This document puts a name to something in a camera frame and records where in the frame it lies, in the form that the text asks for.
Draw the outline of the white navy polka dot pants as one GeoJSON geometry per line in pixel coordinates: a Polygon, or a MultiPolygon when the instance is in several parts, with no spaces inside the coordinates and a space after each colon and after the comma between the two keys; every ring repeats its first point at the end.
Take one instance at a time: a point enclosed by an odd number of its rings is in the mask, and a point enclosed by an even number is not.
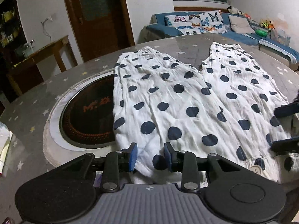
{"type": "Polygon", "coordinates": [[[298,135],[298,116],[279,120],[286,96],[239,45],[212,43],[201,69],[145,47],[115,65],[113,130],[119,147],[137,143],[137,172],[156,183],[180,181],[154,168],[166,142],[197,157],[219,154],[277,183],[298,180],[298,154],[272,142],[298,135]]]}

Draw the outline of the round black induction cooktop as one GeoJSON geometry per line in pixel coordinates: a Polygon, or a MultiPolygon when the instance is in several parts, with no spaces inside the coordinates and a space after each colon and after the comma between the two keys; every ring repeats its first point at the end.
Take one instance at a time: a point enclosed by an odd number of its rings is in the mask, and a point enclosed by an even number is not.
{"type": "Polygon", "coordinates": [[[66,142],[83,149],[103,148],[113,143],[113,84],[113,74],[96,79],[68,101],[59,121],[66,142]]]}

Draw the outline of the blue sofa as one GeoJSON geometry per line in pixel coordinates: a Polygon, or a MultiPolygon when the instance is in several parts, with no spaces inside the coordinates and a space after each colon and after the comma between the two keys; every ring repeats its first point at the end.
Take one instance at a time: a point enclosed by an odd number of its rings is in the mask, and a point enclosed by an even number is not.
{"type": "Polygon", "coordinates": [[[284,31],[266,29],[257,22],[221,10],[154,14],[143,27],[145,41],[200,33],[218,33],[248,46],[256,46],[290,69],[298,70],[298,51],[289,46],[284,31]]]}

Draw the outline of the green toy on sofa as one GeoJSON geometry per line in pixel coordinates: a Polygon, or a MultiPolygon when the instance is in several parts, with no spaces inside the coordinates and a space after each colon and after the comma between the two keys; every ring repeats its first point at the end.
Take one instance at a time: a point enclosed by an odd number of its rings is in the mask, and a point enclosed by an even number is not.
{"type": "Polygon", "coordinates": [[[257,30],[255,31],[255,34],[257,34],[258,36],[261,36],[261,37],[263,37],[263,38],[266,38],[267,35],[268,35],[268,31],[267,31],[267,30],[264,31],[264,30],[261,30],[261,29],[257,29],[257,30]]]}

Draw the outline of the yellow toy on sofa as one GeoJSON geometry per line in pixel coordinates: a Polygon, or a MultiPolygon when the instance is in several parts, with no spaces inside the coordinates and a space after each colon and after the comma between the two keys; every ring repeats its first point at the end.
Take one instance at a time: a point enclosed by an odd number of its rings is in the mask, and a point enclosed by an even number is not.
{"type": "Polygon", "coordinates": [[[265,29],[274,29],[273,22],[272,21],[262,21],[261,22],[261,27],[265,29]]]}

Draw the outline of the grey square cushion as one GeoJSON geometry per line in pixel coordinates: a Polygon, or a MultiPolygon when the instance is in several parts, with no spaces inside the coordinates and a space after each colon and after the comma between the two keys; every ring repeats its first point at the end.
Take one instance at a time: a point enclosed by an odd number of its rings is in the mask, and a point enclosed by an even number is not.
{"type": "Polygon", "coordinates": [[[246,18],[229,15],[231,30],[238,34],[255,33],[246,18]]]}

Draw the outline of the black white plush toy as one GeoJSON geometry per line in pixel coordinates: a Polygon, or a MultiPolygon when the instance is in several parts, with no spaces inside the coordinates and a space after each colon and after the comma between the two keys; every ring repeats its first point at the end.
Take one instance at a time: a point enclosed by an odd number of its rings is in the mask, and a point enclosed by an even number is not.
{"type": "Polygon", "coordinates": [[[239,9],[237,9],[237,8],[235,8],[235,7],[233,7],[233,6],[229,6],[229,7],[227,7],[227,10],[228,10],[228,12],[229,12],[230,14],[238,15],[238,16],[241,16],[241,15],[242,15],[242,12],[241,12],[239,9]]]}

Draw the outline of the butterfly print pillow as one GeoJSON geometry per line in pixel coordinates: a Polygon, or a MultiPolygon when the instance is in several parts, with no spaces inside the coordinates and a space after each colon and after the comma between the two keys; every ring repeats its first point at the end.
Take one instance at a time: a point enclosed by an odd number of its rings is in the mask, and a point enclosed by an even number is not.
{"type": "Polygon", "coordinates": [[[191,15],[165,16],[166,25],[179,30],[184,35],[200,33],[227,33],[220,10],[191,15]]]}

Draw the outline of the white tissue pack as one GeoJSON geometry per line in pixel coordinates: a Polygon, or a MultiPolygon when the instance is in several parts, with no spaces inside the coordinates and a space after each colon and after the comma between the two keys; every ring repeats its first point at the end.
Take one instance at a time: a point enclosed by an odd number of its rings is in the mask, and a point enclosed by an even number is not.
{"type": "Polygon", "coordinates": [[[12,140],[13,133],[7,128],[4,123],[0,123],[0,174],[3,174],[4,163],[6,161],[7,152],[10,142],[12,140]]]}

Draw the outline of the brown wooden side table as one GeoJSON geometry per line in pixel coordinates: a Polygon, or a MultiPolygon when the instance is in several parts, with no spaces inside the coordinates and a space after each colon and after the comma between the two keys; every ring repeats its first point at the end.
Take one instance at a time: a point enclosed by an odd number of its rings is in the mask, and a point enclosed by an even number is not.
{"type": "Polygon", "coordinates": [[[20,63],[14,65],[11,69],[9,69],[9,72],[7,74],[8,80],[10,81],[10,84],[12,88],[14,89],[17,96],[23,95],[18,83],[15,81],[14,76],[20,74],[22,71],[37,65],[42,60],[45,60],[46,58],[50,56],[54,56],[56,63],[60,69],[61,72],[66,71],[66,66],[64,65],[64,62],[60,55],[60,50],[62,50],[64,47],[68,49],[68,52],[70,54],[71,60],[74,64],[74,66],[78,66],[77,60],[75,58],[75,55],[73,53],[73,50],[71,48],[68,36],[64,36],[61,39],[58,39],[43,48],[37,50],[33,54],[31,54],[28,58],[21,61],[20,63]]]}

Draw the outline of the clear glass kettle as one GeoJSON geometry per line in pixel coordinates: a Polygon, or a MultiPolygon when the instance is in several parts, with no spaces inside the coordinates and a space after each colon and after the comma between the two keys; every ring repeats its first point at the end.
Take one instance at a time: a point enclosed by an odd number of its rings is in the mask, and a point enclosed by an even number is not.
{"type": "Polygon", "coordinates": [[[29,43],[26,43],[23,48],[23,56],[28,58],[30,55],[32,55],[35,52],[35,46],[34,46],[34,39],[31,40],[29,43]]]}

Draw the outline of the dark wooden door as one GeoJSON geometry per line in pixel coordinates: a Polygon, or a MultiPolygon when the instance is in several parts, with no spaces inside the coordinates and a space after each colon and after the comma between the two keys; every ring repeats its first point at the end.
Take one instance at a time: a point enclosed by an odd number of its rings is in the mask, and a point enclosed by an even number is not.
{"type": "Polygon", "coordinates": [[[65,0],[83,61],[135,45],[126,0],[65,0]]]}

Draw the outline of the dark shelving unit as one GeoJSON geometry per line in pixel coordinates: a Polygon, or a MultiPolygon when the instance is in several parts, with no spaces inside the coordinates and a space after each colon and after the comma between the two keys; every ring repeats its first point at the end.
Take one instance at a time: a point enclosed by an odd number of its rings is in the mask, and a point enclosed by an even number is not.
{"type": "Polygon", "coordinates": [[[27,43],[22,27],[17,0],[1,2],[1,66],[8,72],[24,60],[22,48],[27,43]]]}

